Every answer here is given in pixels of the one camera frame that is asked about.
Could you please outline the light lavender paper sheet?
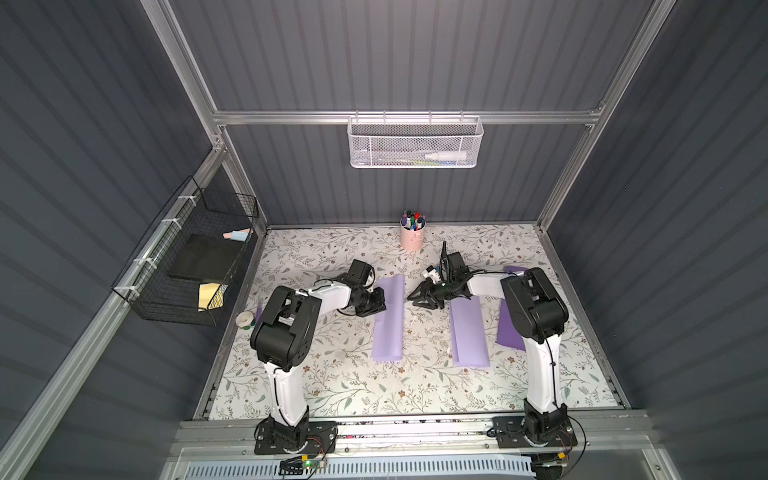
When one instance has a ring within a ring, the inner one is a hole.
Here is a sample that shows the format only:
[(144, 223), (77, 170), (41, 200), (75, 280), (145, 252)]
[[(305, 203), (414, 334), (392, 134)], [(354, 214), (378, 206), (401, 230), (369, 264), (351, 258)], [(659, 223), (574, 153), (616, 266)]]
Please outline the light lavender paper sheet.
[(488, 368), (485, 327), (480, 300), (456, 298), (449, 302), (451, 344), (455, 366)]
[(397, 362), (403, 357), (405, 319), (405, 277), (402, 274), (382, 278), (386, 309), (374, 317), (371, 358), (374, 362)]

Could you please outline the dark purple paper sheet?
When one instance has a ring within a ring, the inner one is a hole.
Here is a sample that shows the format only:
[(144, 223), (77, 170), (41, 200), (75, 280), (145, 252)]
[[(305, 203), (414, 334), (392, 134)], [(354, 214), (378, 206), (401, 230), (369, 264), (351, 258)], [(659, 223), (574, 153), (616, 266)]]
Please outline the dark purple paper sheet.
[(505, 297), (502, 297), (500, 301), (496, 343), (498, 345), (519, 350), (521, 352), (525, 351), (523, 337), (519, 334), (513, 325)]

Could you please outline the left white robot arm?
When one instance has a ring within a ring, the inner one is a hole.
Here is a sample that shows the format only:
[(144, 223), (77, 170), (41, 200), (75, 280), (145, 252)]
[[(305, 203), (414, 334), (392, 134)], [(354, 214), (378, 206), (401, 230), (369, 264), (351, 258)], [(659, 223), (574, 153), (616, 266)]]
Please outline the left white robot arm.
[(341, 310), (361, 318), (385, 311), (384, 290), (374, 280), (373, 266), (355, 260), (347, 272), (321, 279), (312, 288), (278, 286), (272, 292), (250, 346), (268, 375), (268, 422), (277, 430), (293, 436), (308, 431), (309, 407), (300, 365), (309, 354), (318, 320)]

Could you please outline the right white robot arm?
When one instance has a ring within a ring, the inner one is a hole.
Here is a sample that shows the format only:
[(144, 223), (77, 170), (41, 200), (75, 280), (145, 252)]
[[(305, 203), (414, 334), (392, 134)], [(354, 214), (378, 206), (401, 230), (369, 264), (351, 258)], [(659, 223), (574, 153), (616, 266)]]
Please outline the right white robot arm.
[(442, 246), (436, 267), (408, 294), (413, 306), (443, 309), (456, 300), (500, 298), (527, 355), (527, 395), (523, 416), (512, 426), (512, 417), (498, 417), (492, 431), (499, 443), (523, 438), (533, 447), (578, 444), (560, 385), (561, 337), (569, 320), (568, 309), (555, 287), (538, 267), (516, 271), (470, 269), (460, 253)]

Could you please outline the pink pen cup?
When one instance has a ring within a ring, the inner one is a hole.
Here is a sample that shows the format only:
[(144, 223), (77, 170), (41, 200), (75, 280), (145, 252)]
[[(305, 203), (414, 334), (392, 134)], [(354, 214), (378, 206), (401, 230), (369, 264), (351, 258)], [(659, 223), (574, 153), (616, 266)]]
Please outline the pink pen cup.
[(420, 250), (424, 243), (423, 229), (426, 220), (419, 212), (405, 210), (400, 220), (401, 247), (407, 252)]

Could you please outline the green dot sticker roll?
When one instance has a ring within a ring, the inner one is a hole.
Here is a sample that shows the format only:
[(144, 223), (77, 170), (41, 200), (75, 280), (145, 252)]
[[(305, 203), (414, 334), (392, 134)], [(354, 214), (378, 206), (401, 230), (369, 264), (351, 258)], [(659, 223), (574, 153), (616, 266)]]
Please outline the green dot sticker roll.
[(235, 324), (238, 328), (243, 330), (251, 329), (255, 324), (255, 316), (251, 311), (243, 311), (239, 313), (235, 318)]

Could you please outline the white marker in basket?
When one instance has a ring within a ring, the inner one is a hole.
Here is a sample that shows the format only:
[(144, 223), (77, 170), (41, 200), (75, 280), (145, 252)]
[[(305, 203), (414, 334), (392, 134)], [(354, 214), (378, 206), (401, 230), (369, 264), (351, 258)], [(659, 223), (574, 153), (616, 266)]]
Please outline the white marker in basket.
[(466, 151), (440, 151), (440, 152), (432, 152), (427, 153), (425, 155), (425, 160), (433, 163), (441, 163), (441, 164), (459, 164), (462, 162), (466, 162), (468, 158), (468, 153)]

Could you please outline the pastel sticky note stack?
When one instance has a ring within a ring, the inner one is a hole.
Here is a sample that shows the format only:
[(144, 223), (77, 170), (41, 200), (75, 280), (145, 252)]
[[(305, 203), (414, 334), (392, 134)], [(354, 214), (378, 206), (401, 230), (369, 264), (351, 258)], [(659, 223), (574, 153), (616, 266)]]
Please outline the pastel sticky note stack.
[(251, 235), (250, 229), (235, 230), (235, 231), (230, 231), (222, 234), (224, 239), (238, 241), (238, 242), (247, 241), (250, 235)]

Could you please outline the yellow sticky note pad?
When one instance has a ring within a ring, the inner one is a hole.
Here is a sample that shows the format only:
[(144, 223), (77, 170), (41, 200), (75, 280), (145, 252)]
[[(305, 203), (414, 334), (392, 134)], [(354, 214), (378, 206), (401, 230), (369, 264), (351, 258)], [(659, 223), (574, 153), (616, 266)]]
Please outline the yellow sticky note pad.
[(221, 308), (225, 302), (228, 286), (220, 283), (202, 283), (198, 290), (198, 310), (209, 311)]

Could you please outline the black notebook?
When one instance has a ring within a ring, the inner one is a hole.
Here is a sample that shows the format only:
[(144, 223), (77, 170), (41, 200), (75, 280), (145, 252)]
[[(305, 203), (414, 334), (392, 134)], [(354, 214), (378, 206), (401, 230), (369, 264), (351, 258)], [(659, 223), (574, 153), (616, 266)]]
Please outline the black notebook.
[(243, 243), (192, 234), (168, 269), (171, 278), (220, 283), (237, 261)]

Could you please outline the white perforated vent panel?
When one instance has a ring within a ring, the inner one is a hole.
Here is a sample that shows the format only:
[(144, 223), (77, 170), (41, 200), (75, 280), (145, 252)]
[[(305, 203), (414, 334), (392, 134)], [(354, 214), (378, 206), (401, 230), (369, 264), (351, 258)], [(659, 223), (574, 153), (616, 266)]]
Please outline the white perforated vent panel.
[(330, 457), (322, 466), (288, 471), (278, 459), (196, 461), (182, 479), (448, 479), (509, 477), (534, 479), (528, 457), (505, 454), (452, 456)]

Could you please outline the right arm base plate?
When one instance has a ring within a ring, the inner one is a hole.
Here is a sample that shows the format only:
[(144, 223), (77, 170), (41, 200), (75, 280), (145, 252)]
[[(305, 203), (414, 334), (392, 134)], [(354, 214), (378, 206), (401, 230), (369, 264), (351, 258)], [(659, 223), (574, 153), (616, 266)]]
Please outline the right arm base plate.
[(543, 416), (532, 413), (496, 416), (486, 435), (495, 439), (502, 449), (559, 447), (570, 450), (578, 444), (569, 418), (557, 412)]

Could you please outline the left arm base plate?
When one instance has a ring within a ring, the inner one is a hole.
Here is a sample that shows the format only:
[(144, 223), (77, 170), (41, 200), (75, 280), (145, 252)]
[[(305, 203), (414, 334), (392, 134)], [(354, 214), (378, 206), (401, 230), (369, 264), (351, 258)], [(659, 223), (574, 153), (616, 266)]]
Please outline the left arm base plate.
[(254, 454), (322, 456), (335, 451), (337, 436), (337, 422), (302, 420), (289, 427), (269, 417), (256, 426)]

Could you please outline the aluminium front rail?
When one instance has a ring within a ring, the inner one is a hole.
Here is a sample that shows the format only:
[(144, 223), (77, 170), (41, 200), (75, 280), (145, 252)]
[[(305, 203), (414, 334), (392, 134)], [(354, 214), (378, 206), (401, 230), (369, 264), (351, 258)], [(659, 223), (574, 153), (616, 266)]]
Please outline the aluminium front rail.
[[(644, 410), (571, 410), (580, 446), (589, 451), (646, 449), (660, 444)], [(487, 435), (493, 412), (404, 416), (338, 417), (336, 454), (419, 455), (481, 453), (495, 450)], [(230, 459), (252, 457), (256, 420), (184, 421), (170, 447), (171, 458)]]

